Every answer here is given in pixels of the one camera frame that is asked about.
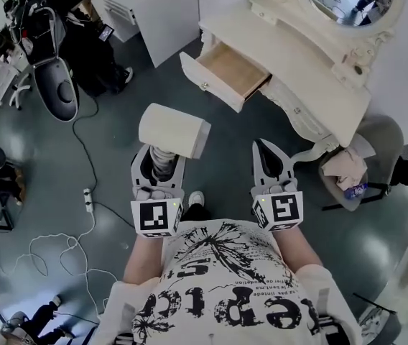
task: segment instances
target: person's left forearm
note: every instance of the person's left forearm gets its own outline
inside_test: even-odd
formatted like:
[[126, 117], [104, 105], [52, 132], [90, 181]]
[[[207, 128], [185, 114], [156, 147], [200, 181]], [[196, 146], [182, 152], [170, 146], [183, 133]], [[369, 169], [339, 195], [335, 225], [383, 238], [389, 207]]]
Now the person's left forearm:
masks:
[[140, 285], [162, 274], [162, 238], [148, 239], [137, 235], [124, 270], [123, 281]]

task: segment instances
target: sneaker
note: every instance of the sneaker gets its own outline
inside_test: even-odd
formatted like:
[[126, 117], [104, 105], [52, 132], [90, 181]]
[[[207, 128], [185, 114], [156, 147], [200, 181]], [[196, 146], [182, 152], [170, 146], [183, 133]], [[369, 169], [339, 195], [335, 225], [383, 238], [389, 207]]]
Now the sneaker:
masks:
[[62, 304], [62, 299], [60, 299], [59, 295], [56, 295], [52, 300], [51, 300], [56, 307], [60, 307], [60, 305]]
[[191, 205], [198, 203], [202, 207], [204, 206], [204, 193], [200, 192], [199, 190], [192, 192], [190, 194], [190, 198], [188, 199], [188, 207], [191, 207]]
[[59, 326], [57, 327], [63, 332], [63, 336], [66, 337], [67, 339], [74, 339], [75, 335], [73, 335], [69, 330], [67, 330], [65, 327]]
[[127, 74], [126, 80], [124, 81], [124, 84], [127, 84], [131, 81], [132, 77], [134, 76], [134, 69], [131, 67], [128, 67], [124, 69], [124, 72]]

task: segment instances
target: person's arm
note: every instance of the person's arm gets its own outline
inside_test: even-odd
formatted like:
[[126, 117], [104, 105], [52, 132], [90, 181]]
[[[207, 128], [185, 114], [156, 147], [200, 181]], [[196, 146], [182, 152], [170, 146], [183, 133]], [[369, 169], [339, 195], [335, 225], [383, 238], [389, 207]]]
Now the person's arm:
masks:
[[306, 265], [323, 265], [298, 226], [275, 231], [273, 236], [284, 262], [293, 272]]
[[137, 235], [134, 248], [124, 270], [126, 284], [140, 285], [162, 275], [162, 238], [148, 239]]

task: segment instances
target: open drawer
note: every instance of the open drawer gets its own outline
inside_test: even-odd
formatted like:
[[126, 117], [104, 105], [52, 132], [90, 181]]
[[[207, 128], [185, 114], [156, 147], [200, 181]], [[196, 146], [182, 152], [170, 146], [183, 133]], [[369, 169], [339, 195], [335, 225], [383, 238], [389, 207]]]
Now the open drawer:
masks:
[[236, 112], [271, 77], [265, 69], [222, 42], [196, 60], [181, 52], [180, 60], [190, 81], [219, 97]]

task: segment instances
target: curved table leg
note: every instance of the curved table leg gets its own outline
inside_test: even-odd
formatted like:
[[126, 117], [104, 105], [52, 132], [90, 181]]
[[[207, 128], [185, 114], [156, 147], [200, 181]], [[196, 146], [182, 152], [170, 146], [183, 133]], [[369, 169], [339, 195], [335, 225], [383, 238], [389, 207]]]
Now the curved table leg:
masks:
[[314, 146], [308, 151], [299, 152], [291, 157], [293, 164], [296, 162], [311, 162], [317, 160], [326, 152], [332, 152], [340, 144], [336, 138], [331, 134], [319, 142], [315, 143]]

